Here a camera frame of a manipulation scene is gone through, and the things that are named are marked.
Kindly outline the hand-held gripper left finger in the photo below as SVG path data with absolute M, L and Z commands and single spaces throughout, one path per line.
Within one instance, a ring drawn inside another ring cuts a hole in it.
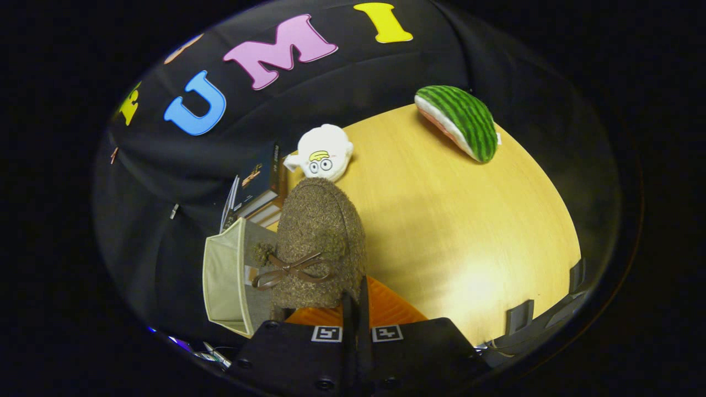
M 354 396 L 358 307 L 343 295 L 342 326 L 264 322 L 229 376 L 258 396 Z

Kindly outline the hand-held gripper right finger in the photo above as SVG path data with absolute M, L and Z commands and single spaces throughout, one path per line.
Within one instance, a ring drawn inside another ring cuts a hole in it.
M 372 327 L 365 277 L 358 309 L 357 396 L 459 396 L 462 382 L 491 372 L 449 318 Z

